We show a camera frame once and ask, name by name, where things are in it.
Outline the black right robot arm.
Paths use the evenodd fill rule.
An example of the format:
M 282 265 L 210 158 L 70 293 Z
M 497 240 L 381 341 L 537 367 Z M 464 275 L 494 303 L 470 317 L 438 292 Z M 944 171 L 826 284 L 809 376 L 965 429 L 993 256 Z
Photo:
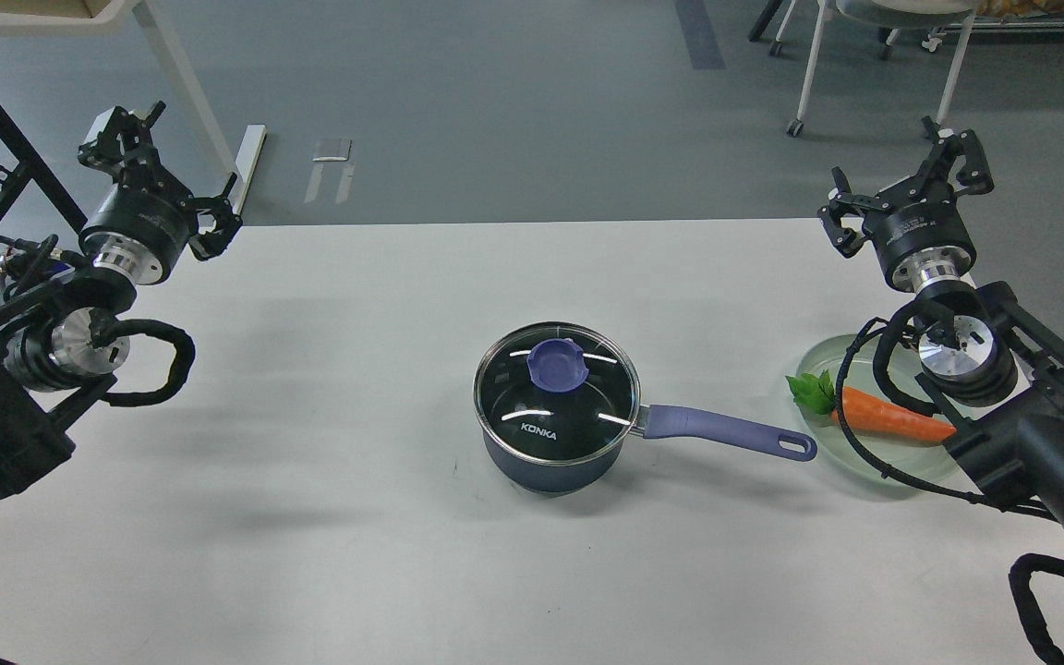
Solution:
M 818 210 L 825 235 L 843 257 L 871 244 L 884 282 L 909 302 L 865 325 L 825 383 L 844 438 L 884 478 L 1002 513 L 1051 519 L 1064 530 L 1064 340 L 1019 304 L 1005 282 L 966 281 L 978 252 L 958 211 L 963 195 L 993 189 L 972 130 L 924 119 L 932 143 L 913 174 L 872 195 L 852 192 L 833 168 L 833 192 Z M 946 419 L 943 450 L 975 491 L 951 491 L 900 470 L 857 439 L 860 408 L 846 405 L 852 359 L 876 340 L 871 373 L 893 405 Z M 1035 573 L 1064 578 L 1064 561 L 1025 554 L 1010 567 L 1014 605 L 1040 661 L 1064 664 L 1031 587 Z

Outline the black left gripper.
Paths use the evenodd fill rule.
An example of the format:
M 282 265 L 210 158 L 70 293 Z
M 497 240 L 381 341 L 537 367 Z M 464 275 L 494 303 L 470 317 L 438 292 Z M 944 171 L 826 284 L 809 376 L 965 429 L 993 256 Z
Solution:
M 162 164 L 151 134 L 165 109 L 157 102 L 143 115 L 121 106 L 103 111 L 78 147 L 78 163 L 113 181 L 79 233 L 81 251 L 89 257 L 111 249 L 129 253 L 132 281 L 140 285 L 166 281 L 187 245 L 196 260 L 221 256 L 242 230 L 231 201 L 239 174 L 229 174 L 219 194 L 186 198 L 183 210 L 164 200 L 183 197 L 182 182 Z M 212 220 L 211 230 L 200 230 L 199 216 Z

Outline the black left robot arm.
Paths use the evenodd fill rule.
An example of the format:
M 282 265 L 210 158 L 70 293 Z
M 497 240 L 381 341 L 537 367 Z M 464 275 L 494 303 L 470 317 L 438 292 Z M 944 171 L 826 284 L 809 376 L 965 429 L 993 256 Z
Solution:
M 67 431 L 94 404 L 157 405 L 188 380 L 189 333 L 123 312 L 183 252 L 201 261 L 225 252 L 242 230 L 231 202 L 239 176 L 229 174 L 218 195 L 194 195 L 153 143 L 164 109 L 110 109 L 94 119 L 78 161 L 111 186 L 74 251 L 60 248 L 59 236 L 0 236 L 0 500 L 71 458 Z

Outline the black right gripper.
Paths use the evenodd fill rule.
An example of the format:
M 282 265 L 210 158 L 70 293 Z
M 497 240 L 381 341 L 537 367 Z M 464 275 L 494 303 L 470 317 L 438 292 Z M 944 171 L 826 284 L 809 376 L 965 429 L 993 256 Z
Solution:
M 975 251 L 957 201 L 964 195 L 986 195 L 996 189 L 983 143 L 971 129 L 951 130 L 929 116 L 922 117 L 930 152 L 915 174 L 909 177 L 902 207 L 883 199 L 902 185 L 895 181 L 872 195 L 852 192 L 839 165 L 831 169 L 833 189 L 816 211 L 828 240 L 849 260 L 871 242 L 884 282 L 894 290 L 921 290 L 930 279 L 925 265 L 946 262 L 943 275 L 958 279 L 970 272 Z

